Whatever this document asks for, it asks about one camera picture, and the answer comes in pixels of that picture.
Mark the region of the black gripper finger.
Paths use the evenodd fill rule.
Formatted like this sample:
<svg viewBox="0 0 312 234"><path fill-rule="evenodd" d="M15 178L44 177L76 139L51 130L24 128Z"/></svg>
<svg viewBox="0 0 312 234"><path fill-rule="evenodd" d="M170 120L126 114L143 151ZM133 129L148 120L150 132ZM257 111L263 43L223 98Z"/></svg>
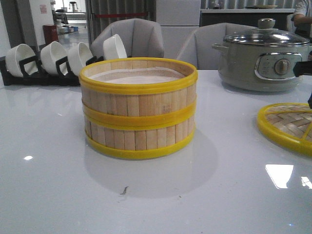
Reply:
<svg viewBox="0 0 312 234"><path fill-rule="evenodd" d="M308 99L308 105L309 105L309 108L312 109L312 94L310 98Z"/></svg>
<svg viewBox="0 0 312 234"><path fill-rule="evenodd" d="M302 61L297 62L293 68L293 73L295 77L302 75L311 76L312 75L312 61Z"/></svg>

